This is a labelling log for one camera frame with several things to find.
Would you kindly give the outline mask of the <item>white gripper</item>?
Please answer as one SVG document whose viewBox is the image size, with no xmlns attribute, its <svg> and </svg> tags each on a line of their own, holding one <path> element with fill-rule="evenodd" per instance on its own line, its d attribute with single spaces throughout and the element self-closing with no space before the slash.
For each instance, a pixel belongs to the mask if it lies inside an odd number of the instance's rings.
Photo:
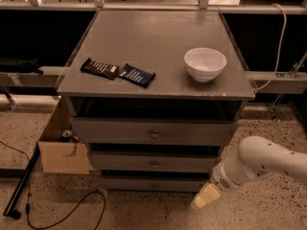
<svg viewBox="0 0 307 230">
<path fill-rule="evenodd" d="M 226 160 L 222 160 L 216 165 L 211 173 L 211 181 L 214 183 L 205 183 L 201 190 L 195 195 L 191 206 L 195 210 L 199 210 L 207 204 L 218 199 L 222 192 L 233 192 L 239 188 L 239 185 L 234 183 L 226 173 Z"/>
</svg>

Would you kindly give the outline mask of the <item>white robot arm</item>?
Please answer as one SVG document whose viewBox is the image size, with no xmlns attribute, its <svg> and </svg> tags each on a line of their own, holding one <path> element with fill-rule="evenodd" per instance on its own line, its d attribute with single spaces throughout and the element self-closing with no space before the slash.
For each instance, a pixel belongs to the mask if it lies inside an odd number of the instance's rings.
<svg viewBox="0 0 307 230">
<path fill-rule="evenodd" d="M 307 184 L 307 154 L 286 149 L 260 136 L 244 138 L 237 152 L 223 159 L 195 195 L 191 207 L 199 210 L 245 183 L 265 179 L 275 173 Z"/>
</svg>

